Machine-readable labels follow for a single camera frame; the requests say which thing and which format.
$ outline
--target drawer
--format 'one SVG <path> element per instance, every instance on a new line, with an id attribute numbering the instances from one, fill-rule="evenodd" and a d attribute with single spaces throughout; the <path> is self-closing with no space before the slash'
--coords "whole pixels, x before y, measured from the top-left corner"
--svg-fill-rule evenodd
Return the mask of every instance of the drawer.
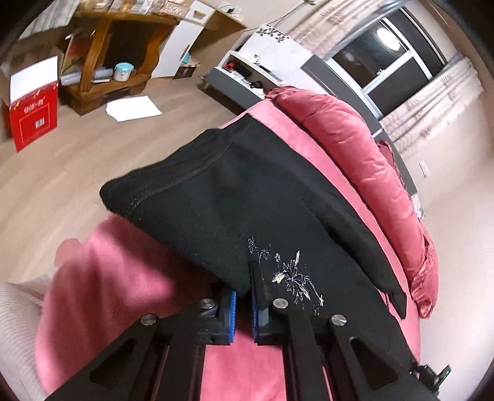
<path id="1" fill-rule="evenodd" d="M 213 13 L 214 8 L 196 0 L 190 6 L 185 19 L 204 25 Z"/>

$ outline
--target white knit fabric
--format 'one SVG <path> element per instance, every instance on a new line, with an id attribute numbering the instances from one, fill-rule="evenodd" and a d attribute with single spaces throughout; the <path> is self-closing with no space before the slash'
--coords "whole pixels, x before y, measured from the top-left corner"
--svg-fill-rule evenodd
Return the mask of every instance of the white knit fabric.
<path id="1" fill-rule="evenodd" d="M 42 401 L 34 360 L 41 304 L 52 272 L 21 284 L 0 283 L 0 372 L 20 401 Z"/>

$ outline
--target silver screw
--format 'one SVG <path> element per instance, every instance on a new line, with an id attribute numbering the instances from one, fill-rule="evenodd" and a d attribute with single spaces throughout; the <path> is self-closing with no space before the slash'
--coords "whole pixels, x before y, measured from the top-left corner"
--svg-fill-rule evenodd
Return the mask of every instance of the silver screw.
<path id="1" fill-rule="evenodd" d="M 203 309 L 212 309 L 216 305 L 216 302 L 211 298 L 204 298 L 199 301 L 199 304 Z"/>
<path id="2" fill-rule="evenodd" d="M 148 313 L 147 315 L 141 317 L 141 323 L 144 326 L 152 326 L 156 323 L 157 320 L 158 317 L 156 315 L 153 315 L 152 313 Z"/>
<path id="3" fill-rule="evenodd" d="M 276 298 L 273 301 L 273 306 L 278 309 L 285 309 L 288 306 L 288 301 L 284 298 Z"/>
<path id="4" fill-rule="evenodd" d="M 333 315 L 333 316 L 331 316 L 331 322 L 335 326 L 345 326 L 346 325 L 346 317 L 343 315 Z"/>

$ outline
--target pink pillow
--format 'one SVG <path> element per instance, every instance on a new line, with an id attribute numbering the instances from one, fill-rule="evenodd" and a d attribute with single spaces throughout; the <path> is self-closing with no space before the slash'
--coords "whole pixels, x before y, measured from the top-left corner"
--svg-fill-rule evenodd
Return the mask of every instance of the pink pillow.
<path id="1" fill-rule="evenodd" d="M 286 86 L 268 98 L 307 130 L 353 184 L 400 258 L 420 316 L 429 317 L 438 293 L 435 249 L 363 118 L 341 100 L 310 90 Z"/>

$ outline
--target stitched seam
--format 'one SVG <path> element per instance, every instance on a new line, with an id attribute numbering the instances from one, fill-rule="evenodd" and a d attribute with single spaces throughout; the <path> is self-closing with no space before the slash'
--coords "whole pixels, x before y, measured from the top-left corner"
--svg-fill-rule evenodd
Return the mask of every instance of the stitched seam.
<path id="1" fill-rule="evenodd" d="M 126 213 L 127 218 L 130 219 L 132 214 L 135 212 L 135 210 L 141 204 L 141 202 L 145 201 L 147 198 L 149 198 L 151 196 L 158 195 L 161 192 L 166 191 L 167 189 L 169 189 L 175 185 L 178 185 L 178 184 L 182 183 L 183 181 L 186 181 L 186 180 L 196 176 L 197 174 L 203 172 L 204 170 L 206 170 L 215 161 L 217 161 L 221 156 L 223 156 L 225 154 L 225 152 L 228 150 L 228 148 L 230 147 L 230 145 L 232 144 L 232 142 L 234 141 L 234 139 L 236 139 L 238 136 L 244 135 L 251 125 L 252 125 L 252 122 L 250 122 L 242 132 L 234 133 L 232 135 L 232 137 L 230 138 L 230 140 L 228 141 L 225 148 L 219 154 L 217 154 L 216 156 L 209 159 L 208 162 L 203 164 L 201 167 L 197 168 L 196 170 L 194 170 L 188 174 L 185 174 L 181 177 L 178 177 L 178 178 L 174 179 L 173 181 L 166 183 L 155 190 L 151 190 L 151 191 L 143 190 L 143 191 L 141 191 L 140 196 L 135 198 L 135 200 L 130 204 L 129 208 L 127 209 L 127 213 Z"/>

